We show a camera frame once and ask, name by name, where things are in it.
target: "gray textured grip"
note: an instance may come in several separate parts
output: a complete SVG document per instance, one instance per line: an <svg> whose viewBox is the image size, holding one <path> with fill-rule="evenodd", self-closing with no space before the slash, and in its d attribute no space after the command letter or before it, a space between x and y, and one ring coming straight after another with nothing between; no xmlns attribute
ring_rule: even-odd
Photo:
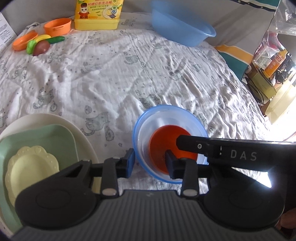
<svg viewBox="0 0 296 241"><path fill-rule="evenodd" d="M14 241L284 241L277 230L239 232L209 219L196 201L175 191L133 191L104 200L83 223L64 230L21 229Z"/></svg>

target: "blue plastic basin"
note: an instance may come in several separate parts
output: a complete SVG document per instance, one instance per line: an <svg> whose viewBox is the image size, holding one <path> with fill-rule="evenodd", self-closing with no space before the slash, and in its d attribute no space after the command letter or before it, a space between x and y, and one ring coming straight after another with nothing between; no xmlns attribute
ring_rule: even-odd
<svg viewBox="0 0 296 241"><path fill-rule="evenodd" d="M166 39L188 47L216 36L210 24L175 2L152 1L152 26Z"/></svg>

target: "dish soap bottle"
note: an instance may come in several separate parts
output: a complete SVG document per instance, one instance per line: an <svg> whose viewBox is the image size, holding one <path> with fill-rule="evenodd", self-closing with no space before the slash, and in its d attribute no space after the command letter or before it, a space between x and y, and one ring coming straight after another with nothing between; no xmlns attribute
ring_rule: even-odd
<svg viewBox="0 0 296 241"><path fill-rule="evenodd" d="M272 76L272 74L277 70L277 68L283 63L283 61L286 58L286 54L288 51L284 49L283 51L280 51L276 54L274 59L270 62L270 64L266 67L266 69L263 71L263 74L269 78Z"/></svg>
<svg viewBox="0 0 296 241"><path fill-rule="evenodd" d="M77 0L75 29L112 30L117 29L123 0Z"/></svg>

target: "yellow stripe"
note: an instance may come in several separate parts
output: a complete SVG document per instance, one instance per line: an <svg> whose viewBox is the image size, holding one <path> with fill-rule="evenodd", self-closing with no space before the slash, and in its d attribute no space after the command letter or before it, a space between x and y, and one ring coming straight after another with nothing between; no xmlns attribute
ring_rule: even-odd
<svg viewBox="0 0 296 241"><path fill-rule="evenodd" d="M245 62L246 64L250 64L253 59L252 54L250 54L250 53L248 53L236 46L220 45L220 46L216 46L215 49L220 52L227 53L227 54L235 57L236 59L238 59L242 62Z"/></svg>

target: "white bedsheet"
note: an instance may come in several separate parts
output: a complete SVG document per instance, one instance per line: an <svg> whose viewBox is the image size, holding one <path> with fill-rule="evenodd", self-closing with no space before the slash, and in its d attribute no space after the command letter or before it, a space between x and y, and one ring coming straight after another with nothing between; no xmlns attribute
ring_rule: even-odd
<svg viewBox="0 0 296 241"><path fill-rule="evenodd" d="M0 130L31 113L57 114L81 128L103 162L132 147L145 110L172 104L196 115L210 137L264 140L268 126L256 102L218 52L206 42L189 48L168 41L149 19L122 13L117 30L73 30L38 57L7 49L0 59ZM44 33L43 24L33 24L22 34L32 29ZM180 188L155 180L139 163L119 187Z"/></svg>

